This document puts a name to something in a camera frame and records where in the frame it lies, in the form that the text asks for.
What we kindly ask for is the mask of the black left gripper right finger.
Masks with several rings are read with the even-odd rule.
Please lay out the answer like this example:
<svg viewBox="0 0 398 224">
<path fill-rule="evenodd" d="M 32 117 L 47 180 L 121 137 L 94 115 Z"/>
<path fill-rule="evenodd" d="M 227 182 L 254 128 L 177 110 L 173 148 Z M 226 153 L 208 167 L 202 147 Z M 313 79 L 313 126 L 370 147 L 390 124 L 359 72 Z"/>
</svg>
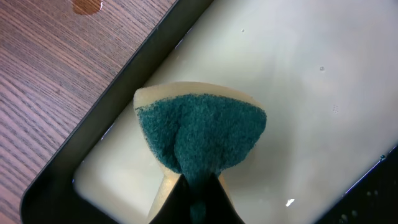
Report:
<svg viewBox="0 0 398 224">
<path fill-rule="evenodd" d="M 214 174 L 205 185 L 205 205 L 205 224 L 244 224 Z"/>
</svg>

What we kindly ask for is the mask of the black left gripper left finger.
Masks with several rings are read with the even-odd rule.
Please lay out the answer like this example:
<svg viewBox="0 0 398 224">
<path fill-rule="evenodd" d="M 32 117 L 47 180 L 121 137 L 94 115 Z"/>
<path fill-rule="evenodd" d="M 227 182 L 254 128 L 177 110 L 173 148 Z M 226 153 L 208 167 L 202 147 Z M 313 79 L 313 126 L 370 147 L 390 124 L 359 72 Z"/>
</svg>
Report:
<svg viewBox="0 0 398 224">
<path fill-rule="evenodd" d="M 164 200 L 164 203 L 154 213 L 150 224 L 191 224 L 190 217 L 190 191 L 188 183 L 181 175 L 171 191 Z"/>
</svg>

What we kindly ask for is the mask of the green yellow sponge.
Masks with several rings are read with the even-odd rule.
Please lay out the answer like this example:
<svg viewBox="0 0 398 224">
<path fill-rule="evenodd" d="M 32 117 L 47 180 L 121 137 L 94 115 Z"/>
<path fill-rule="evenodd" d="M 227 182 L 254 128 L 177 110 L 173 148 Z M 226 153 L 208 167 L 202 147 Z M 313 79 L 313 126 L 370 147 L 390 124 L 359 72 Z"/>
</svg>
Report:
<svg viewBox="0 0 398 224">
<path fill-rule="evenodd" d="M 193 195 L 188 206 L 192 223 L 203 223 L 208 213 L 205 182 L 245 160 L 267 120 L 250 96 L 200 82 L 140 88 L 134 110 L 165 178 L 186 178 Z"/>
</svg>

